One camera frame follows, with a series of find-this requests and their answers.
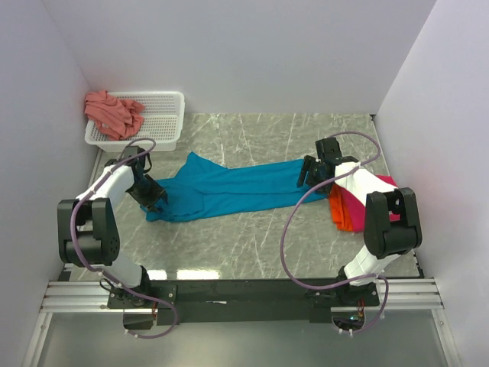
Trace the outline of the blue t shirt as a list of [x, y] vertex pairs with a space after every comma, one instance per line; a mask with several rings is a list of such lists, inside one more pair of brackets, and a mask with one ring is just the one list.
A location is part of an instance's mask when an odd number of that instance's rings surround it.
[[302, 165], [295, 160], [227, 168], [191, 152], [174, 177], [157, 181], [167, 199], [145, 219], [190, 222], [294, 206], [309, 189], [296, 185]]

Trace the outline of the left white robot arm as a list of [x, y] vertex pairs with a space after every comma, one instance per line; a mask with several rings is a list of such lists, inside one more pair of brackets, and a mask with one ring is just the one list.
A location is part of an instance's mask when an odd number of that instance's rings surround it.
[[147, 270], [120, 253], [115, 220], [125, 194], [148, 213], [160, 213], [167, 202], [165, 189], [150, 175], [149, 152], [137, 145], [126, 147], [108, 162], [92, 186], [57, 206], [58, 252], [65, 264], [100, 273], [113, 288], [122, 289], [135, 307], [151, 302], [153, 289]]

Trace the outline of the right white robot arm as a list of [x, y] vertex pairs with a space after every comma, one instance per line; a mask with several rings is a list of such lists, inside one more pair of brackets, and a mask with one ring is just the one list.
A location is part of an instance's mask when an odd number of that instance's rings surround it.
[[422, 230], [416, 194], [400, 188], [363, 168], [352, 156], [342, 154], [335, 137], [316, 141], [317, 156], [305, 156], [297, 186], [304, 184], [316, 193], [330, 194], [337, 186], [342, 197], [354, 206], [351, 221], [360, 215], [364, 245], [344, 268], [345, 280], [335, 286], [339, 302], [352, 305], [362, 295], [361, 286], [370, 284], [400, 256], [419, 247]]

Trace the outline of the orange folded t shirt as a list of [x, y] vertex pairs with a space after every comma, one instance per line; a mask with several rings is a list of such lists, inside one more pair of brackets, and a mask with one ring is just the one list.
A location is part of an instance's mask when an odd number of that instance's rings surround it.
[[341, 188], [338, 185], [332, 185], [328, 200], [332, 221], [336, 225], [337, 230], [352, 232], [353, 225], [351, 217], [349, 215], [347, 204], [343, 200]]

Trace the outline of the white plastic basket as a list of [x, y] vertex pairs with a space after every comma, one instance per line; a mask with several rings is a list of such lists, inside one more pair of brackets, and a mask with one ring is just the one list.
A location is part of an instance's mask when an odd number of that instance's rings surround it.
[[151, 138], [156, 141], [155, 151], [173, 151], [183, 129], [185, 112], [184, 95], [180, 92], [109, 92], [120, 100], [130, 99], [144, 106], [139, 116], [144, 119], [137, 133], [130, 137], [114, 140], [102, 133], [90, 119], [86, 126], [85, 142], [107, 152], [120, 152], [130, 141]]

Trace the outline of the pink folded t shirt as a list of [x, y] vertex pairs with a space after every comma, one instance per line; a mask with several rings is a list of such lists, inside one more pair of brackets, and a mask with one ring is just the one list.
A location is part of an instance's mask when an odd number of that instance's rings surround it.
[[[395, 180], [391, 176], [376, 175], [377, 178], [392, 186], [397, 186]], [[344, 202], [344, 207], [348, 210], [349, 219], [351, 222], [351, 232], [359, 233], [364, 231], [365, 206], [345, 188], [341, 188], [341, 195]], [[390, 212], [390, 221], [397, 221], [400, 215]]]

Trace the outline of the salmon crumpled t shirt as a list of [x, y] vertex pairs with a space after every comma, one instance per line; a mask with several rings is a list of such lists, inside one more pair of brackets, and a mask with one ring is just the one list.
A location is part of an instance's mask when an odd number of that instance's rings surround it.
[[85, 95], [87, 118], [109, 141], [121, 141], [135, 136], [144, 123], [145, 106], [133, 99], [119, 99], [106, 90]]

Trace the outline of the black base beam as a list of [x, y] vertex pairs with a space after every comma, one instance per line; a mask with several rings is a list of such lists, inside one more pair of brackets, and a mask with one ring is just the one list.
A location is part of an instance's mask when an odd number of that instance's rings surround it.
[[331, 323], [332, 310], [376, 307], [376, 285], [343, 285], [309, 290], [289, 279], [258, 280], [152, 280], [149, 295], [164, 300], [157, 305], [127, 291], [112, 289], [110, 310], [149, 310], [159, 326], [181, 323], [295, 321]]

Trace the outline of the aluminium rail frame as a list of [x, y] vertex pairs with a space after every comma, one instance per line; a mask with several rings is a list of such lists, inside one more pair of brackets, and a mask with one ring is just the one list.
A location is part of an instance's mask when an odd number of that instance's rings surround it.
[[[442, 310], [444, 304], [434, 279], [388, 280], [386, 310]], [[115, 312], [108, 308], [109, 292], [95, 281], [51, 281], [40, 306], [41, 313]]]

